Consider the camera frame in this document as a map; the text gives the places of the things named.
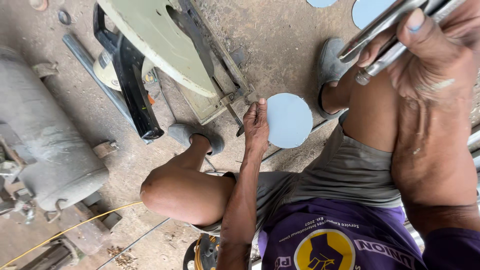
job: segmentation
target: rubber sandal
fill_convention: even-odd
[[[340,117],[345,110],[340,110],[334,114],[330,114],[323,109],[322,92],[324,85],[330,82],[339,81],[340,78],[348,71],[351,63],[342,63],[337,54],[343,49],[345,44],[339,37],[331,37],[325,41],[320,57],[317,63],[317,81],[318,81],[318,109],[320,116],[327,120]]]
[[[168,135],[186,148],[189,148],[190,145],[192,145],[190,143],[190,137],[193,134],[200,134],[208,139],[212,146],[212,152],[207,153],[207,155],[213,156],[222,152],[224,143],[222,137],[218,135],[204,134],[188,124],[177,123],[168,127]]]

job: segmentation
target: yellow extension cord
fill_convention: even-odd
[[[60,232],[60,233],[58,233],[58,234],[50,237],[49,239],[43,241],[42,243],[39,243],[38,245],[36,245],[36,246],[30,248],[29,250],[23,252],[23,254],[21,254],[20,256],[16,257],[15,259],[12,259],[12,260],[10,260],[9,262],[7,262],[6,264],[2,265],[2,266],[0,267],[0,270],[3,269],[3,268],[5,268],[5,267],[7,267],[9,264],[13,263],[14,261],[20,259],[21,257],[27,255],[28,253],[32,252],[33,250],[35,250],[35,249],[43,246],[44,244],[50,242],[51,240],[53,240],[53,239],[59,237],[60,235],[68,232],[69,230],[75,229],[76,227],[78,227],[78,226],[80,226],[80,225],[82,225],[82,224],[85,224],[85,223],[87,223],[87,222],[89,222],[89,221],[92,221],[92,220],[94,220],[94,219],[96,219],[96,218],[99,218],[99,217],[101,217],[101,216],[105,216],[105,215],[107,215],[107,214],[110,214],[111,212],[115,212],[115,211],[120,210],[120,209],[122,209],[122,208],[125,208],[125,207],[128,207],[128,206],[132,206],[132,205],[136,205],[136,204],[139,204],[139,203],[142,203],[142,201],[134,202],[134,203],[130,203],[130,204],[121,206],[121,207],[119,207],[119,208],[117,208],[117,209],[110,210],[110,211],[105,212],[105,213],[103,213],[103,214],[100,214],[100,215],[98,215],[98,216],[95,216],[95,217],[92,217],[92,218],[90,218],[90,219],[87,219],[87,220],[85,220],[85,221],[83,221],[83,222],[81,222],[81,223],[79,223],[79,224],[77,224],[77,225],[75,225],[75,226],[73,226],[73,227],[70,227],[70,228],[66,229],[65,231]]]
[[[195,260],[194,260],[194,263],[195,263],[195,270],[204,270],[204,267],[202,265],[202,262],[200,261],[200,239],[204,236],[204,234],[202,233],[200,235],[200,237],[198,238],[197,240],[197,244],[195,245]],[[209,236],[208,239],[210,239],[210,241],[212,243],[215,243],[216,241],[216,237],[215,236]]]

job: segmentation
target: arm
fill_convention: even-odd
[[[243,116],[245,155],[223,216],[218,270],[248,269],[257,221],[258,174],[262,157],[268,149],[266,109],[266,100],[261,98]]]
[[[480,8],[477,1],[465,5]],[[417,10],[398,27],[411,53],[389,68],[402,97],[392,177],[422,237],[440,228],[480,231],[477,173],[467,148],[479,64],[478,34],[468,33],[478,32],[477,25],[478,18],[471,18],[444,34]]]

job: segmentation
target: black handle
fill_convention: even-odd
[[[152,110],[142,80],[145,56],[122,34],[112,33],[105,27],[105,12],[95,4],[93,16],[94,35],[112,55],[112,63],[133,123],[142,139],[160,138],[165,132],[160,128]]]

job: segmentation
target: forearm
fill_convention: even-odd
[[[392,176],[422,235],[444,227],[480,230],[477,174],[466,146],[471,90],[450,91],[443,100],[400,101]]]
[[[257,183],[262,154],[245,151],[235,188],[222,221],[217,269],[245,269],[257,221]]]

